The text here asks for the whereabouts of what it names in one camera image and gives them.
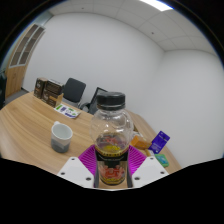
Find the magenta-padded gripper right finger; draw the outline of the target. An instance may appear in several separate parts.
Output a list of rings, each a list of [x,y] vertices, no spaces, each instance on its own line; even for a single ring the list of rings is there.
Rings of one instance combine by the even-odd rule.
[[[168,175],[154,156],[147,157],[133,146],[128,150],[127,166],[129,188],[140,188]]]

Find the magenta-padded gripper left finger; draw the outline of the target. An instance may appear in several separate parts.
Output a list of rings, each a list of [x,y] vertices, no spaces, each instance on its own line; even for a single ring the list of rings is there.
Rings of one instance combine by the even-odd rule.
[[[96,188],[98,171],[95,146],[91,145],[78,157],[70,157],[58,176],[84,188]]]

